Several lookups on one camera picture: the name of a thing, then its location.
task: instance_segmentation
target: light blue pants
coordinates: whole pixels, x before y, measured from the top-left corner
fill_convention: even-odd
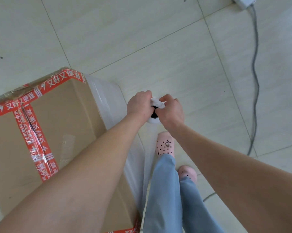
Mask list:
[[[159,157],[153,171],[144,220],[144,233],[222,233],[206,209],[196,185],[188,177],[179,181],[175,158]]]

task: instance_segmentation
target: tile floor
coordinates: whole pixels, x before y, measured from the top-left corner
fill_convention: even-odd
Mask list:
[[[292,172],[292,0],[255,7],[261,94],[251,156]],[[242,153],[253,51],[251,16],[231,0],[0,0],[0,95],[70,66],[117,83],[126,101],[141,90],[170,93],[187,125]],[[176,152],[178,166],[193,165],[179,145]],[[212,188],[199,179],[207,196]],[[206,206],[227,232],[245,232],[217,196]]]

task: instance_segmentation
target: person's left arm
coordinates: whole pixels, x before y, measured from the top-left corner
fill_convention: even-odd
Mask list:
[[[100,232],[128,150],[154,111],[151,91],[128,102],[127,116],[27,196],[1,222],[2,232]]]

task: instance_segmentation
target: power cord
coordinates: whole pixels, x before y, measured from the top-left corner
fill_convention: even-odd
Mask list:
[[[251,136],[251,144],[249,146],[249,151],[247,152],[247,156],[250,155],[252,148],[253,148],[253,144],[255,141],[255,137],[256,137],[256,131],[257,131],[257,114],[256,114],[256,106],[257,106],[257,101],[258,101],[258,96],[259,96],[259,82],[258,82],[258,78],[257,78],[257,74],[256,74],[256,70],[255,70],[255,62],[256,62],[256,58],[257,58],[257,53],[258,53],[258,28],[257,28],[257,15],[256,15],[256,10],[254,8],[254,4],[251,4],[249,6],[252,9],[252,20],[253,20],[253,25],[254,25],[254,35],[255,35],[255,52],[254,52],[254,56],[252,59],[252,73],[254,76],[254,81],[256,84],[256,94],[254,96],[254,102],[253,102],[253,129],[252,129],[252,136]],[[207,196],[203,202],[205,202],[206,200],[208,200],[210,197],[212,197],[213,195],[215,195],[216,192],[213,192],[212,194],[210,194],[209,196]]]

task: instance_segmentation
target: pink shoe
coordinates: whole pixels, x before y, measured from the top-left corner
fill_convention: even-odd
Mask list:
[[[162,132],[158,134],[156,154],[161,156],[169,154],[174,156],[174,138],[169,132]]]
[[[182,179],[184,176],[187,176],[190,180],[194,182],[194,184],[196,184],[197,182],[196,171],[192,167],[189,167],[187,165],[183,165],[178,169],[178,176],[179,180]]]

